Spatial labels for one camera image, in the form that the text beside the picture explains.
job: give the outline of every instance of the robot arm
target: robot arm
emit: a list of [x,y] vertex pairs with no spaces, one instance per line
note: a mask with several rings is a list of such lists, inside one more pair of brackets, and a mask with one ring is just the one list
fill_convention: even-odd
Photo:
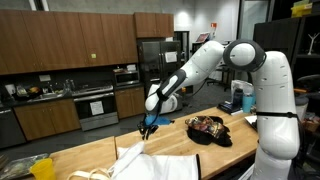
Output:
[[259,145],[251,179],[287,179],[300,144],[291,70],[283,53],[265,53],[253,41],[237,40],[226,49],[215,41],[204,44],[147,98],[147,112],[156,116],[144,121],[143,128],[154,132],[162,106],[168,105],[164,102],[181,87],[203,81],[222,57],[230,68],[254,77]]

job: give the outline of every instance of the lower cabinet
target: lower cabinet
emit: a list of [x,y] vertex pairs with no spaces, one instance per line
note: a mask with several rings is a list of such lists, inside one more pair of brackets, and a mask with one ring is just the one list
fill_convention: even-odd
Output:
[[80,129],[72,99],[14,108],[27,140]]
[[145,112],[143,87],[117,90],[115,94],[119,119]]

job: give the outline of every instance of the wooden table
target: wooden table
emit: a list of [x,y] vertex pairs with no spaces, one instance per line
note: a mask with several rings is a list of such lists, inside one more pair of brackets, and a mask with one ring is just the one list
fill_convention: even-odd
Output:
[[[186,134],[185,120],[194,116],[219,116],[230,129],[233,145],[221,147],[214,143],[206,146],[194,143]],[[258,134],[244,119],[249,114],[230,116],[217,108],[211,108],[175,119],[174,124],[160,126],[155,134],[145,140],[145,153],[149,155],[199,154],[202,179],[208,179],[241,160],[253,155],[257,148]],[[115,138],[117,147],[130,147],[142,141],[139,131]]]
[[50,158],[53,159],[57,179],[67,179],[76,170],[90,172],[98,167],[109,168],[116,161],[114,137],[52,153]]

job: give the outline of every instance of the microwave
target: microwave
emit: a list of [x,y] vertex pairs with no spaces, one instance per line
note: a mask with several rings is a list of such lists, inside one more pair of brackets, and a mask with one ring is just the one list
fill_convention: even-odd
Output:
[[140,83],[139,71],[116,72],[114,75],[116,86]]

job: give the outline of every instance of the shelf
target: shelf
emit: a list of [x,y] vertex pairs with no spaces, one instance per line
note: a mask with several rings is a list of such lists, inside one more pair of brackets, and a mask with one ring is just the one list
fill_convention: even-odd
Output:
[[312,55],[307,55],[307,54],[298,54],[297,58],[304,58],[304,59],[320,59],[320,54],[312,54]]

